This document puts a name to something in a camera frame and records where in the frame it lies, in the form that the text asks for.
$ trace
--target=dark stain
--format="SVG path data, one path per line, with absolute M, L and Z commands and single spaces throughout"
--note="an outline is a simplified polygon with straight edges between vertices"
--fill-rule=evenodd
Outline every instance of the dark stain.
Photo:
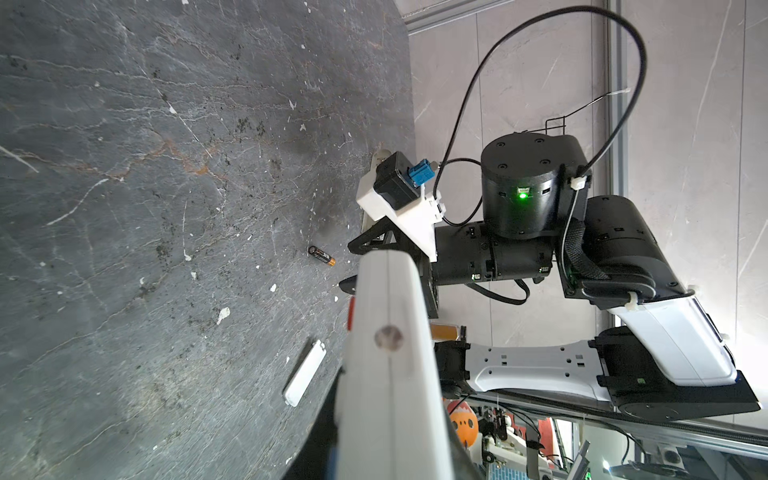
M 168 247 L 165 246 L 165 243 L 158 245 L 155 251 L 157 252 L 157 258 L 159 260 L 165 260 L 170 257 L 170 252 L 168 251 Z
M 273 178 L 280 178 L 280 171 L 283 169 L 283 162 L 280 161 L 279 158 L 270 158 L 270 160 L 267 162 L 267 165 L 270 168 L 270 175 L 272 175 Z
M 157 287 L 155 285 L 150 285 L 150 286 L 143 286 L 142 285 L 142 286 L 139 287 L 139 290 L 141 290 L 141 293 L 139 293 L 138 297 L 139 298 L 144 298 L 147 295 L 149 295 L 150 293 L 154 292 L 156 289 L 157 289 Z
M 253 127 L 250 126 L 250 121 L 248 120 L 248 117 L 245 118 L 239 118 L 237 120 L 237 126 L 235 127 L 241 134 L 245 133 L 246 128 L 253 130 Z
M 230 58 L 234 58 L 235 60 L 240 60 L 240 52 L 243 50 L 242 45 L 237 45 L 237 53 L 230 54 Z

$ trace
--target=white vein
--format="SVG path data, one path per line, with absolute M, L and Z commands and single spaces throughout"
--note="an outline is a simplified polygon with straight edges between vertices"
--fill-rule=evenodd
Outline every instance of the white vein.
M 184 241 L 184 225 L 187 224 L 187 202 L 189 199 L 184 201 L 184 215 L 181 218 L 181 249 L 184 252 L 184 260 L 189 262 L 192 260 L 192 257 L 187 255 L 187 242 Z
M 558 60 L 560 60 L 560 55 L 562 55 L 562 53 L 558 54 L 558 57 L 554 60 L 554 63 L 552 63 L 552 66 L 549 68 L 549 73 L 547 74 L 547 77 L 544 79 L 544 83 L 541 84 L 541 88 L 539 90 L 544 90 L 544 86 L 547 84 L 547 82 L 549 81 L 549 78 L 552 76 L 554 66 L 557 65 Z
M 696 141 L 696 133 L 699 130 L 699 120 L 701 119 L 701 110 L 704 108 L 704 100 L 707 98 L 707 91 L 710 89 L 710 82 L 712 81 L 712 73 L 715 70 L 715 64 L 717 63 L 717 56 L 720 55 L 720 46 L 723 44 L 723 36 L 725 35 L 725 24 L 728 21 L 728 13 L 730 12 L 730 6 L 733 0 L 728 0 L 728 8 L 725 11 L 725 17 L 723 18 L 723 27 L 720 29 L 720 39 L 717 41 L 717 48 L 715 48 L 715 58 L 712 59 L 712 65 L 710 65 L 710 74 L 707 76 L 707 83 L 704 85 L 704 93 L 701 95 L 701 101 L 699 102 L 699 111 L 696 113 L 696 124 L 694 126 L 694 138 L 690 142 L 691 149 L 693 149 L 694 142 Z
M 424 106 L 424 109 L 423 109 L 423 110 L 421 110 L 421 111 L 419 112 L 419 114 L 418 114 L 418 115 L 416 115 L 416 118 L 415 118 L 413 121 L 414 121 L 414 122 L 417 122 L 417 121 L 419 121 L 419 119 L 422 117 L 422 115 L 423 115 L 424 113 L 426 113 L 426 112 L 427 112 L 427 110 L 429 110 L 429 105 L 431 105 L 431 104 L 432 104 L 432 101 L 431 101 L 431 100 L 430 100 L 430 101 L 428 101 L 428 102 L 427 102 L 427 105 L 425 105 L 425 106 Z
M 14 159 L 16 159 L 16 160 L 18 160 L 18 161 L 22 162 L 22 163 L 23 163 L 24 165 L 26 165 L 27 167 L 30 167 L 32 170 L 34 170 L 34 171 L 35 171 L 35 173 L 36 173 L 36 174 L 39 174 L 39 173 L 40 173 L 40 170 L 38 170 L 37 168 L 35 168 L 35 167 L 31 166 L 31 165 L 29 164 L 29 162 L 27 162 L 27 161 L 26 161 L 26 160 L 24 160 L 23 158 L 19 157 L 17 154 L 13 153 L 12 151 L 8 150 L 7 148 L 3 147 L 2 145 L 0 145 L 0 151 L 1 151 L 2 153 L 4 153 L 4 154 L 8 155 L 10 158 L 14 158 Z
M 752 250 L 750 250 L 750 254 L 746 256 L 746 260 L 744 260 L 744 265 L 741 266 L 741 270 L 739 270 L 739 275 L 737 278 L 741 278 L 741 274 L 744 273 L 744 270 L 746 270 L 746 266 L 749 265 L 750 260 L 752 260 L 752 255 L 755 254 L 755 250 L 757 250 L 757 246 L 760 244 L 760 240 L 763 239 L 763 233 L 766 232 L 766 227 L 768 227 L 768 219 L 766 219 L 766 222 L 763 223 L 763 228 L 760 229 L 760 234 L 757 236 L 757 240 L 755 240 L 755 244 L 752 245 Z
M 53 225 L 54 223 L 60 222 L 60 221 L 62 221 L 63 219 L 65 219 L 65 218 L 69 217 L 70 215 L 72 215 L 72 214 L 74 213 L 74 211 L 75 211 L 75 210 L 77 210 L 77 209 L 78 209 L 78 208 L 79 208 L 79 207 L 82 205 L 82 203 L 85 201 L 85 198 L 88 196 L 88 194 L 89 194 L 89 193 L 90 193 L 90 192 L 91 192 L 93 189 L 95 189 L 96 187 L 98 187 L 99 185 L 103 184 L 105 181 L 108 181 L 108 180 L 109 180 L 108 178 L 102 178 L 101 180 L 99 180 L 98 182 L 96 182 L 96 183 L 94 184 L 94 186 L 93 186 L 93 187 L 89 188 L 89 189 L 88 189 L 88 191 L 87 191 L 87 192 L 85 192 L 85 195 L 83 195 L 83 197 L 80 199 L 80 201 L 78 202 L 78 204 L 77 204 L 77 205 L 75 205 L 75 206 L 74 206 L 74 208 L 73 208 L 72 210 L 68 211 L 68 212 L 67 212 L 66 214 L 64 214 L 64 215 L 61 215 L 61 216 L 60 216 L 59 218 L 57 218 L 56 220 L 51 220 L 50 222 L 46 223 L 46 224 L 45 224 L 45 226 L 46 226 L 46 227 L 50 227 L 50 226 L 51 226 L 51 225 Z

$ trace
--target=white plastic piece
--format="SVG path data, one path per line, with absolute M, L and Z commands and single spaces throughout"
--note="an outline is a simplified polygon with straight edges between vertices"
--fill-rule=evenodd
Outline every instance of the white plastic piece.
M 586 177 L 573 177 L 571 178 L 571 189 L 573 190 L 581 190 L 587 185 L 587 178 Z
M 598 351 L 589 348 L 587 340 L 563 346 L 502 348 L 473 343 L 465 354 L 465 368 L 467 383 L 478 392 L 542 390 L 611 401 L 608 390 L 598 385 L 603 366 Z
M 382 341 L 382 331 L 397 334 Z M 453 480 L 429 319 L 407 253 L 361 259 L 343 362 L 336 480 Z
M 721 386 L 736 382 L 737 371 L 720 334 L 695 296 L 608 310 L 618 315 L 678 386 Z
M 629 292 L 629 301 L 624 304 L 628 312 L 637 310 L 637 292 Z
M 437 261 L 435 246 L 435 228 L 433 225 L 442 220 L 445 206 L 440 203 L 440 192 L 437 198 L 425 192 L 424 185 L 420 187 L 419 198 L 400 210 L 393 210 L 384 198 L 373 190 L 376 181 L 376 169 L 363 175 L 357 187 L 357 204 L 366 212 L 373 222 L 388 217 L 416 246 L 429 257 L 430 262 Z
M 306 387 L 310 386 L 312 378 L 315 376 L 320 363 L 326 356 L 326 346 L 324 343 L 317 340 L 310 353 L 306 356 L 301 367 L 296 371 L 296 375 L 290 380 L 288 387 L 283 393 L 286 398 L 286 403 L 292 407 L 299 405 L 299 400 L 304 395 Z

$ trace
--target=orange object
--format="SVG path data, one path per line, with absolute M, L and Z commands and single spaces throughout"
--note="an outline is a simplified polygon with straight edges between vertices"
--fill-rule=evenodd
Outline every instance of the orange object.
M 458 340 L 458 327 L 456 325 L 442 325 L 440 323 L 430 323 L 429 330 L 432 332 L 432 339 L 436 342 L 446 340 Z
M 451 402 L 443 400 L 443 403 L 446 402 L 445 409 L 448 412 L 453 411 L 450 414 L 453 429 L 458 435 L 458 440 L 467 449 L 474 445 L 478 438 L 478 416 L 475 415 L 475 411 L 469 407 L 467 402 L 458 403 L 458 400 Z

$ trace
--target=black bracket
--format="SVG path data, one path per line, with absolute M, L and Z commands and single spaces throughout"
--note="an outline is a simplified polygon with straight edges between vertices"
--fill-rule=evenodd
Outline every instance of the black bracket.
M 437 318 L 438 295 L 435 277 L 432 274 L 432 263 L 424 252 L 405 235 L 388 217 L 374 223 L 365 232 L 347 244 L 350 253 L 365 255 L 373 250 L 400 250 L 413 258 L 422 284 L 422 292 L 427 307 L 427 316 Z M 354 294 L 357 276 L 351 276 L 339 282 L 344 292 Z

